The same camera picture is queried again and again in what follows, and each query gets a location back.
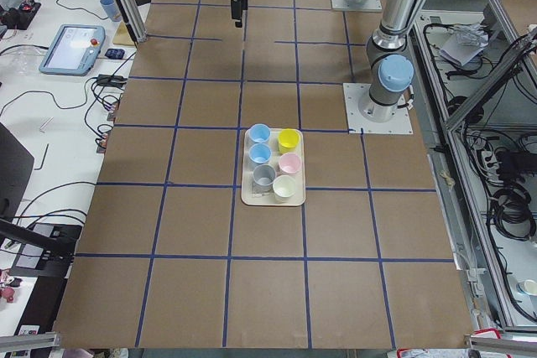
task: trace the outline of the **cup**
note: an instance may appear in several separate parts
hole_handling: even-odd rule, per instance
[[[284,129],[278,135],[278,148],[282,154],[290,153],[299,145],[300,136],[294,129]]]
[[[265,193],[272,189],[272,184],[276,179],[276,171],[268,164],[258,165],[253,170],[253,193]]]
[[[278,161],[279,172],[284,175],[296,175],[302,168],[302,159],[295,153],[285,153]]]
[[[253,163],[253,166],[267,163],[271,155],[272,151],[270,151],[270,147],[265,143],[254,144],[249,152],[250,161]]]
[[[296,193],[296,181],[288,175],[281,175],[272,184],[276,200],[280,203],[289,201]]]
[[[248,130],[252,143],[266,143],[269,141],[270,128],[262,123],[256,123]]]
[[[121,20],[121,13],[119,12],[117,4],[114,0],[101,0],[101,6],[108,18],[110,18],[113,22]]]
[[[537,282],[534,280],[524,280],[517,284],[517,289],[521,293],[530,295],[532,297],[537,296]]]

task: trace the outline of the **blue joint cap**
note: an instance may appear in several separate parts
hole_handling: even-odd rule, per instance
[[[403,92],[414,77],[414,66],[400,54],[391,54],[378,67],[378,79],[391,92]]]

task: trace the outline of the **white cup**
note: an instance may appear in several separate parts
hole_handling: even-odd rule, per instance
[[[274,196],[280,203],[285,203],[291,199],[296,193],[296,181],[288,175],[281,175],[272,183]]]

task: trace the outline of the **screen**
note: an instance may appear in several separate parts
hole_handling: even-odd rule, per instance
[[[17,213],[33,168],[34,157],[0,123],[0,218],[11,221]],[[0,233],[0,246],[4,237]]]
[[[86,50],[91,47],[96,29],[82,27],[65,27],[57,41],[49,63],[45,67],[52,69],[78,69]]]

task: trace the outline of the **blue cup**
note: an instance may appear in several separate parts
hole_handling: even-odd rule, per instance
[[[269,141],[270,128],[262,123],[256,123],[248,130],[248,136],[253,143],[266,143]]]
[[[121,21],[121,13],[114,0],[101,0],[101,6],[113,22]]]
[[[250,161],[252,161],[254,165],[260,165],[262,163],[267,163],[270,160],[272,151],[270,151],[270,147],[267,144],[257,143],[250,148],[249,154]]]

